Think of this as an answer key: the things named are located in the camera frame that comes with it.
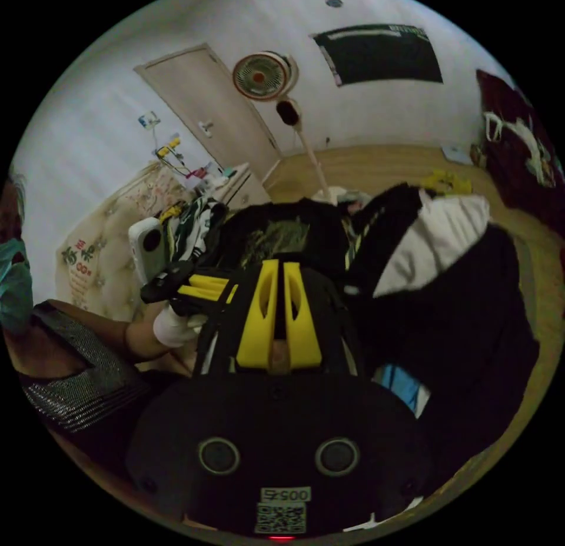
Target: blue fabric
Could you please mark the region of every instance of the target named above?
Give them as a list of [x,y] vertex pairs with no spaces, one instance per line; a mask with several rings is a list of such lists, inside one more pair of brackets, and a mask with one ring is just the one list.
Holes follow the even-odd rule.
[[413,413],[416,413],[420,389],[420,383],[416,379],[395,365],[387,365],[384,368],[381,385],[390,389],[410,407]]

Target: wooden floor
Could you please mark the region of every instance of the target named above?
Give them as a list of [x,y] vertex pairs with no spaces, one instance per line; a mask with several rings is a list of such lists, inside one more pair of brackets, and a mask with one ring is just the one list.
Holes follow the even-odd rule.
[[[388,533],[431,514],[486,473],[512,446],[543,399],[555,372],[565,339],[565,285],[559,261],[564,243],[535,218],[507,209],[488,173],[480,168],[452,164],[439,149],[411,146],[367,146],[327,150],[317,154],[330,186],[357,189],[375,195],[399,183],[418,184],[435,169],[453,171],[470,179],[475,193],[484,195],[493,221],[521,236],[531,252],[536,287],[536,337],[541,343],[538,363],[530,377],[524,401],[503,437],[467,465],[421,507],[378,527]],[[265,183],[274,202],[310,197],[318,189],[311,162],[305,155],[286,158]]]

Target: white wall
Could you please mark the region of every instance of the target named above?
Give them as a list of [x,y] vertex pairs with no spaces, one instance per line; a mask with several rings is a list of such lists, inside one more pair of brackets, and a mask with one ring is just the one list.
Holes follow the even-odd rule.
[[[511,81],[479,44],[412,0],[343,0],[339,9],[324,1],[161,0],[126,19],[75,61],[40,106],[14,160],[28,178],[24,239],[37,300],[54,295],[54,252],[70,229],[150,161],[154,139],[138,123],[140,115],[149,110],[159,115],[161,143],[180,133],[179,151],[189,167],[210,160],[133,71],[160,56],[203,42],[229,68],[263,49],[292,54],[301,70],[292,96],[301,105],[305,133],[315,148],[325,148],[326,137],[331,147],[391,142],[467,147],[476,140],[481,128],[476,68]],[[167,20],[174,16],[179,18]],[[336,87],[308,35],[379,23],[424,28],[444,84],[385,81]],[[274,105],[256,107],[283,152],[298,151],[298,141]]]
[[[475,70],[508,74],[463,31],[412,0],[210,0],[185,21],[195,41],[205,39],[228,67],[244,55],[271,49],[294,56],[300,80],[292,92],[304,113],[315,148],[374,143],[445,144],[468,147],[481,125]],[[309,34],[359,25],[407,24],[424,28],[436,52],[444,84],[366,82],[338,88]],[[281,149],[295,148],[293,133],[272,104],[257,108]]]

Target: cabinet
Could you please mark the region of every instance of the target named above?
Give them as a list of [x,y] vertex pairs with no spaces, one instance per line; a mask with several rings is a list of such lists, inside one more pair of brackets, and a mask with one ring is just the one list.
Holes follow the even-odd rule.
[[233,170],[234,174],[229,181],[214,191],[216,201],[227,205],[231,211],[271,202],[269,194],[250,170],[249,164],[236,166]]

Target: qr code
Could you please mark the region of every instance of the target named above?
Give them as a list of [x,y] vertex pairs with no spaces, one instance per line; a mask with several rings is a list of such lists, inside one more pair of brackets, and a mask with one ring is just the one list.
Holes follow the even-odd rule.
[[257,505],[257,534],[299,534],[306,532],[306,504]]

